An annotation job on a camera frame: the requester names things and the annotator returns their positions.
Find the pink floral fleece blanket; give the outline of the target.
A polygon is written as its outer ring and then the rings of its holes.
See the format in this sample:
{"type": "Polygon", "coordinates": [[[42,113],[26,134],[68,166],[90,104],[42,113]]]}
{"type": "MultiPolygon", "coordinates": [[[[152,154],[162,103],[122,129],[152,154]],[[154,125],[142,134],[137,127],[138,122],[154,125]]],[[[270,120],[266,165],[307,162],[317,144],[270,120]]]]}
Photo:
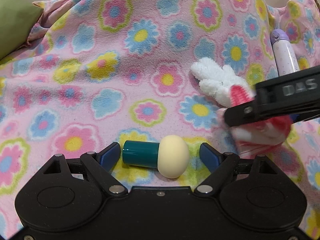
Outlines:
{"type": "Polygon", "coordinates": [[[288,0],[51,0],[27,44],[1,60],[1,236],[22,225],[20,189],[53,155],[78,158],[116,141],[182,137],[179,178],[119,161],[126,187],[191,186],[208,176],[199,146],[253,158],[190,72],[203,57],[229,65],[250,87],[277,77],[270,33],[289,37],[300,69],[319,64],[319,3],[288,0]]]}

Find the lilac thermos bottle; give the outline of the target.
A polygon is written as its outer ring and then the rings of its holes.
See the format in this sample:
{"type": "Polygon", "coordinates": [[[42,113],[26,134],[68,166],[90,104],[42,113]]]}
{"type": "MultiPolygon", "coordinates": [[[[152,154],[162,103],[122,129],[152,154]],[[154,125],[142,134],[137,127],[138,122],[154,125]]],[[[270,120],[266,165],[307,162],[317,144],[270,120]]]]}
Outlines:
{"type": "Polygon", "coordinates": [[[274,59],[279,76],[299,71],[299,65],[289,37],[281,29],[274,29],[270,34],[274,59]]]}

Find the green fabric cushion bag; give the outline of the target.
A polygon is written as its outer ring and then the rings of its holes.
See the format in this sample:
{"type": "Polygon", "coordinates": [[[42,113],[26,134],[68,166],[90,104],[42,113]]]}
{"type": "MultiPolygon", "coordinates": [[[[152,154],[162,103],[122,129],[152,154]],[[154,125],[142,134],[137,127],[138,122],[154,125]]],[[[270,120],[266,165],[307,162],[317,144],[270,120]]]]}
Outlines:
{"type": "Polygon", "coordinates": [[[1,58],[25,44],[43,8],[25,0],[1,0],[1,58]]]}

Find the white fluffy plush toy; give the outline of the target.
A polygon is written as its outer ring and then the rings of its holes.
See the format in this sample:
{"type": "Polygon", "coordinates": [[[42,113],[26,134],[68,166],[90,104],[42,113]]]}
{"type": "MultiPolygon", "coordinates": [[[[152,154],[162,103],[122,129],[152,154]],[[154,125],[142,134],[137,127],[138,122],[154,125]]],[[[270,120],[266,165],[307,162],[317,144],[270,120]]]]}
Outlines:
{"type": "Polygon", "coordinates": [[[220,66],[213,59],[203,57],[194,62],[190,71],[198,79],[200,90],[223,107],[237,106],[253,99],[253,92],[229,65],[220,66]]]}

